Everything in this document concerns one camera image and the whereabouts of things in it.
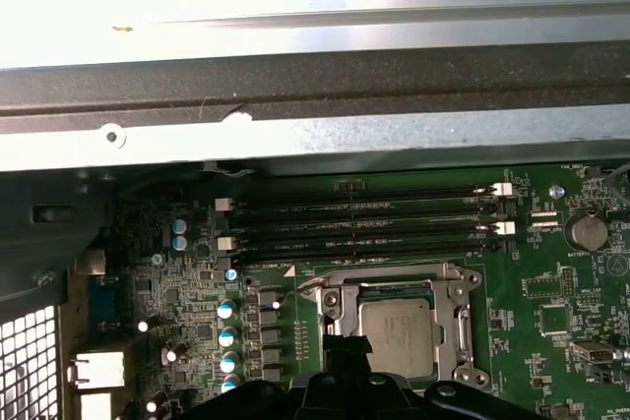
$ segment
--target cable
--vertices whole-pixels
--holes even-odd
[[[624,172],[630,171],[630,162],[622,164],[603,179],[603,185],[608,189],[610,194],[616,197],[622,204],[630,207],[630,197],[625,196],[618,186],[617,178]]]

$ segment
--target white connector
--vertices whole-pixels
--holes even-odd
[[[233,236],[220,236],[217,238],[217,249],[219,251],[233,251],[238,245]]]
[[[497,235],[514,235],[516,234],[516,224],[513,221],[498,221],[496,225]]]
[[[492,193],[495,196],[513,196],[514,189],[512,188],[511,182],[497,182],[492,184],[494,188],[494,192]]]
[[[234,199],[230,197],[221,197],[215,199],[215,211],[230,211],[234,210]]]

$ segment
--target chip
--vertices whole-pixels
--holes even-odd
[[[179,301],[179,290],[177,289],[166,289],[165,293],[166,302],[174,303]]]
[[[263,363],[275,364],[280,363],[282,352],[279,348],[265,348],[263,349]]]
[[[567,404],[554,405],[553,406],[553,418],[564,419],[569,418],[571,414],[571,409]]]
[[[397,373],[406,378],[433,374],[434,342],[431,309],[424,299],[365,302],[359,307],[362,335],[373,352],[368,360],[375,372]]]
[[[151,281],[145,279],[137,280],[136,292],[151,292]]]
[[[279,383],[283,375],[283,371],[280,368],[264,368],[263,379],[270,383]]]
[[[210,255],[210,248],[208,245],[197,245],[195,250],[197,258],[207,258]]]
[[[212,329],[209,325],[199,325],[197,327],[197,336],[200,338],[210,338],[212,335]]]
[[[261,330],[260,339],[263,342],[263,344],[278,343],[280,341],[280,330],[278,329]]]
[[[262,306],[271,306],[278,302],[278,292],[275,290],[261,290],[258,293],[258,303]]]
[[[564,334],[569,328],[569,314],[565,305],[540,306],[540,333],[543,336]]]
[[[176,384],[185,384],[186,373],[184,371],[176,371],[173,379]]]
[[[261,310],[258,317],[261,326],[275,325],[278,323],[278,312],[276,310]]]

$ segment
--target ram slot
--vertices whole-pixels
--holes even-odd
[[[401,203],[384,202],[382,207],[357,207],[354,205],[335,207],[283,208],[277,212],[236,213],[230,216],[232,228],[266,225],[290,225],[292,223],[334,223],[336,221],[360,219],[383,219],[396,217],[449,217],[488,215],[497,212],[495,203],[455,203],[454,205],[418,207]]]
[[[381,201],[436,201],[440,199],[467,199],[493,196],[492,186],[460,186],[405,191],[383,192],[336,192],[317,195],[282,195],[277,198],[260,195],[244,196],[236,204],[238,210],[272,210],[274,207],[301,207],[313,204],[334,205],[354,202],[367,204]]]
[[[359,245],[352,247],[326,248],[323,251],[303,251],[300,249],[286,251],[257,251],[250,249],[234,255],[238,264],[255,264],[272,261],[291,260],[292,262],[309,261],[357,261],[376,258],[423,257],[437,255],[461,255],[467,253],[496,253],[505,251],[503,242],[496,240],[461,240],[430,241],[408,243],[392,241],[387,244]]]
[[[303,227],[273,227],[269,231],[261,232],[259,229],[245,231],[238,235],[239,245],[257,245],[263,242],[273,241],[311,241],[322,238],[371,238],[400,236],[401,238],[421,234],[423,236],[453,235],[471,233],[492,232],[495,230],[494,222],[483,225],[478,221],[441,221],[427,222],[415,219],[400,220],[365,220],[363,226],[354,223],[325,226]]]

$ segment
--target metal panel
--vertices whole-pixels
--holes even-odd
[[[630,0],[7,0],[3,9],[4,68],[630,36]]]
[[[469,150],[630,140],[627,104],[414,113],[0,135],[0,170],[395,150]],[[627,153],[624,148],[617,152]]]

